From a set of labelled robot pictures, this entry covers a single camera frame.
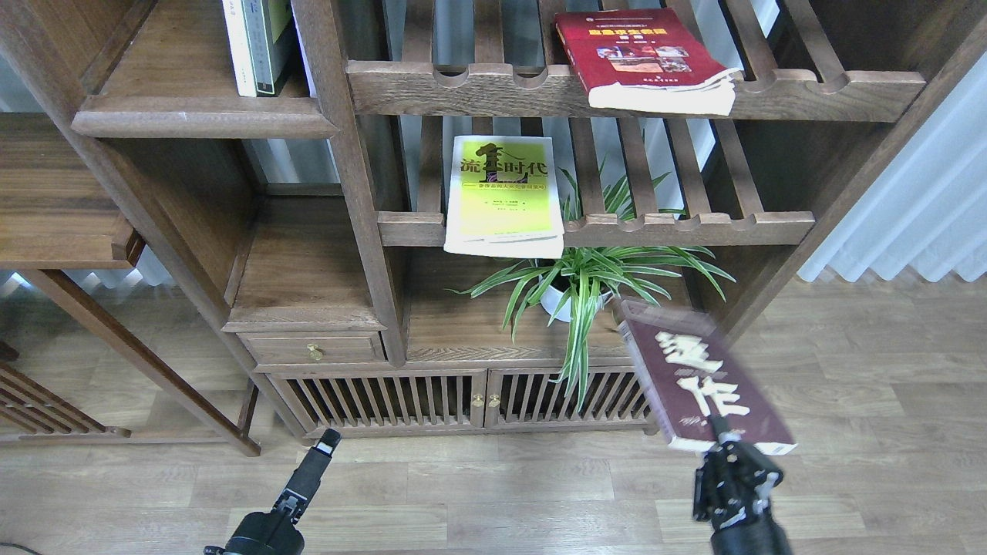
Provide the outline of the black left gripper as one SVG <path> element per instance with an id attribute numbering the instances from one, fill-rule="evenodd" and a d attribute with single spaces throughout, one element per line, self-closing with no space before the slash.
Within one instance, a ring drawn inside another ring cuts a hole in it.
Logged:
<path id="1" fill-rule="evenodd" d="M 305 541 L 295 528 L 321 484 L 342 435 L 326 429 L 306 452 L 276 500 L 276 512 L 248 513 L 225 546 L 205 546 L 204 554 L 301 554 Z"/>

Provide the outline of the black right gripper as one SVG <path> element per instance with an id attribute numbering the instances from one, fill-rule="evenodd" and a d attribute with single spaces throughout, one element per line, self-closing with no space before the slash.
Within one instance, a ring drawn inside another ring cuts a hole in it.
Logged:
<path id="1" fill-rule="evenodd" d="M 729 419 L 710 415 L 713 446 L 696 470 L 693 519 L 713 530 L 772 520 L 771 491 L 783 481 L 782 468 L 749 442 L 733 440 Z"/>

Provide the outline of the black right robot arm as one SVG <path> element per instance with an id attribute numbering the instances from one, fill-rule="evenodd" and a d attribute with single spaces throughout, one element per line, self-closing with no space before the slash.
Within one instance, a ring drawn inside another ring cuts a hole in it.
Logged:
<path id="1" fill-rule="evenodd" d="M 715 442 L 695 473 L 693 519 L 711 523 L 713 553 L 792 553 L 771 512 L 782 468 L 731 432 L 727 418 L 712 415 L 709 424 Z"/>

